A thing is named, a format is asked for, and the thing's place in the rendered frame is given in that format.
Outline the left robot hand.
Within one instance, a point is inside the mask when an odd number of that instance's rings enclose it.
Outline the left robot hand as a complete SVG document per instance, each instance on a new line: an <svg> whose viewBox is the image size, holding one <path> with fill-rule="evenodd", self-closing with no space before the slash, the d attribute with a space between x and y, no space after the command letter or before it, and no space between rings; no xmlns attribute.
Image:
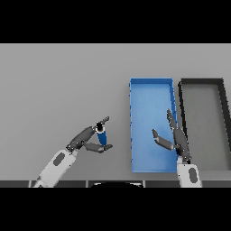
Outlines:
<svg viewBox="0 0 231 231"><path fill-rule="evenodd" d="M105 123L108 120L109 117L107 116L106 118L98 122L101 122L105 126ZM75 150L80 150L82 147L85 147L87 151L102 153L113 147L112 144L108 144L107 142L105 146L102 146L100 143L89 143L88 141L94 134L97 134L96 126L89 126L85 128L81 133L77 134L69 142L69 144L66 146L67 150L70 152L74 152Z"/></svg>

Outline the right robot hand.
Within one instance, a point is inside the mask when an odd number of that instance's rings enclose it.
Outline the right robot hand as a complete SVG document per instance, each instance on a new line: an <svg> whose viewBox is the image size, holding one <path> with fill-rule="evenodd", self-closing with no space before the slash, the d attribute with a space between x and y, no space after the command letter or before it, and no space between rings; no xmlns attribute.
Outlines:
<svg viewBox="0 0 231 231"><path fill-rule="evenodd" d="M155 129L152 129L152 135L154 141L158 145L169 151L175 149L176 153L181 157L182 162L184 164L190 164L191 155L190 155L188 140L182 129L177 126L170 109L167 109L167 119L169 121L169 125L172 130L173 142L160 137L157 131Z"/></svg>

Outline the blue pipe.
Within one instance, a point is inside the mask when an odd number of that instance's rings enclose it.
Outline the blue pipe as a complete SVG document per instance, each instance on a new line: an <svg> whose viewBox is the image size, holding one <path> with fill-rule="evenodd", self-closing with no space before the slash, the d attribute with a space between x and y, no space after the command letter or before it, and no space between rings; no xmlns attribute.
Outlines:
<svg viewBox="0 0 231 231"><path fill-rule="evenodd" d="M106 129L101 122L96 124L97 138L102 146L106 145Z"/></svg>

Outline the dark grey bin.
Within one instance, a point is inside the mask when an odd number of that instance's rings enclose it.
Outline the dark grey bin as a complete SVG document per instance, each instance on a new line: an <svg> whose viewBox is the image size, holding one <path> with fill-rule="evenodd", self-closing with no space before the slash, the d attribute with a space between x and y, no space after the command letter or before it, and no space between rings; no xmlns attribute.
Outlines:
<svg viewBox="0 0 231 231"><path fill-rule="evenodd" d="M200 171L231 171L231 116L224 80L181 79L181 122Z"/></svg>

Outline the blue bin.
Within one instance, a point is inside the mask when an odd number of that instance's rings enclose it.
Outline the blue bin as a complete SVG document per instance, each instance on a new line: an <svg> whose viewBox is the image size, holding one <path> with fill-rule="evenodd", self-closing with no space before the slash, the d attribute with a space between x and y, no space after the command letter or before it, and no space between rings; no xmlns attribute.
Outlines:
<svg viewBox="0 0 231 231"><path fill-rule="evenodd" d="M170 109L177 122L173 78L130 78L129 88L132 172L175 172L176 151L161 147L152 135L155 129L160 137L173 142L167 119Z"/></svg>

